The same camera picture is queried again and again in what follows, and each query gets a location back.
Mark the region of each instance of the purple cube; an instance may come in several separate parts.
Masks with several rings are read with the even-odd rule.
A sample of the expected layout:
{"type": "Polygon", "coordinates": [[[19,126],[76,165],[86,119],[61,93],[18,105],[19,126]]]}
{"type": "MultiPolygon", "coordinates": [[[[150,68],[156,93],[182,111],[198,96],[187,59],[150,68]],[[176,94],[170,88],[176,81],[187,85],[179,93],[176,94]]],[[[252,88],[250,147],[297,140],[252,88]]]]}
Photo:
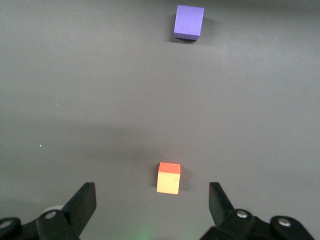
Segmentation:
{"type": "Polygon", "coordinates": [[[173,31],[174,37],[198,40],[204,11],[204,7],[178,5],[173,31]]]}

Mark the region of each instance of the cube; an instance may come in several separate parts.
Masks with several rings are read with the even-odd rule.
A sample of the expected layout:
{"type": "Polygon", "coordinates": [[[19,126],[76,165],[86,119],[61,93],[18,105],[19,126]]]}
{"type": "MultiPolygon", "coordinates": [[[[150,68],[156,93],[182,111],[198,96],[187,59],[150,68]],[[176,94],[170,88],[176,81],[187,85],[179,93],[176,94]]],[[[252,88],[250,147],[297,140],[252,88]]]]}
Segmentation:
{"type": "Polygon", "coordinates": [[[204,7],[178,5],[173,35],[179,39],[198,40],[201,33],[204,7]]]}
{"type": "Polygon", "coordinates": [[[180,164],[160,162],[156,191],[165,194],[178,194],[180,164]]]}

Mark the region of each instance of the bolt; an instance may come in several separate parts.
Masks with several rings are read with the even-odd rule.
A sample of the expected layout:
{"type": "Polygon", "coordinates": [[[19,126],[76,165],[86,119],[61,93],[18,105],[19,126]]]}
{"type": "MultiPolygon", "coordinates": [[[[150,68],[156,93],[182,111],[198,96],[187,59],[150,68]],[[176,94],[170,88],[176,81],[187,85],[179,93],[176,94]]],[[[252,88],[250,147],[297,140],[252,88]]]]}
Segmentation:
{"type": "Polygon", "coordinates": [[[237,211],[236,214],[239,218],[242,218],[242,219],[246,219],[248,217],[248,214],[243,210],[237,211]]]}
{"type": "Polygon", "coordinates": [[[290,227],[291,226],[290,221],[288,219],[283,218],[283,217],[279,218],[278,222],[279,222],[280,225],[282,225],[284,227],[290,227]]]}
{"type": "Polygon", "coordinates": [[[44,217],[45,219],[52,219],[57,213],[55,211],[48,212],[44,217]]]}
{"type": "Polygon", "coordinates": [[[0,224],[0,229],[4,229],[6,227],[9,227],[11,225],[11,221],[4,221],[3,223],[0,224]]]}

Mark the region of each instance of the orange block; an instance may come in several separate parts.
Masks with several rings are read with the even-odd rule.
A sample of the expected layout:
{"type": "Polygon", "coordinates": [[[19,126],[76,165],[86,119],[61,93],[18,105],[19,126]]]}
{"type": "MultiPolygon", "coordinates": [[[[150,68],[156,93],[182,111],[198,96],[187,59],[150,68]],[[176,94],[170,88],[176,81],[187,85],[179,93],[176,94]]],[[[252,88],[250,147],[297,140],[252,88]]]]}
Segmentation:
{"type": "Polygon", "coordinates": [[[165,194],[178,194],[180,174],[180,164],[160,162],[156,191],[165,194]]]}

